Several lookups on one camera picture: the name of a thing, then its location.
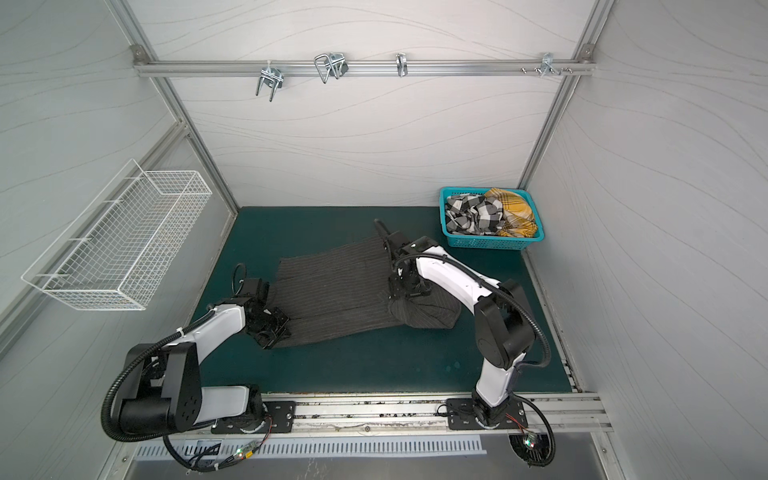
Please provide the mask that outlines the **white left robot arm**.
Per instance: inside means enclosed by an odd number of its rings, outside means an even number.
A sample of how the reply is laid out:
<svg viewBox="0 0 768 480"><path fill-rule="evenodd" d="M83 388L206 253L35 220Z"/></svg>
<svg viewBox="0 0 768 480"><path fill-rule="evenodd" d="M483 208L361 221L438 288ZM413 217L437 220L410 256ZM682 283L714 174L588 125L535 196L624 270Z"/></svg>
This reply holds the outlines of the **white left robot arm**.
<svg viewBox="0 0 768 480"><path fill-rule="evenodd" d="M201 364L229 338L245 335L270 349L288 337L288 317L267 306L267 282L246 278L232 297L154 343L137 344L101 408L105 433L139 442L209 427L219 434L289 433L296 404L266 401L256 385L205 387Z"/></svg>

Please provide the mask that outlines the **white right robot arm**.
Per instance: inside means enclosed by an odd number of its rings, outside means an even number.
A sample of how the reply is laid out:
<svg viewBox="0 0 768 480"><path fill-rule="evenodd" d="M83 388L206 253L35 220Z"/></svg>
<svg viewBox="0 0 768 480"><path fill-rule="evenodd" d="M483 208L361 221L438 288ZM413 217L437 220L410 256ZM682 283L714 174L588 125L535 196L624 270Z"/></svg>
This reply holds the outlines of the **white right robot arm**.
<svg viewBox="0 0 768 480"><path fill-rule="evenodd" d="M470 409L481 428L498 427L533 344L542 339L513 282L502 283L459 262L429 237L410 241L380 232L390 260L389 311L413 328L446 327L466 309L474 315L475 344L483 357Z"/></svg>

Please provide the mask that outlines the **dark grey pinstriped shirt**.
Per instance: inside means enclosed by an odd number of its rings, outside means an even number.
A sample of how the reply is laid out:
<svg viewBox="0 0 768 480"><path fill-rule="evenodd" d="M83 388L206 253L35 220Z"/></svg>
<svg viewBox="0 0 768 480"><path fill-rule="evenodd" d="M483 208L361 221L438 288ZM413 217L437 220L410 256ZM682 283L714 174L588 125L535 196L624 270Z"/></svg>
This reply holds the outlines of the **dark grey pinstriped shirt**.
<svg viewBox="0 0 768 480"><path fill-rule="evenodd" d="M282 258L267 308L288 317L289 348L372 330L408 326L452 329L463 305L438 285L412 298L393 298L390 259L383 241L370 238L311 255Z"/></svg>

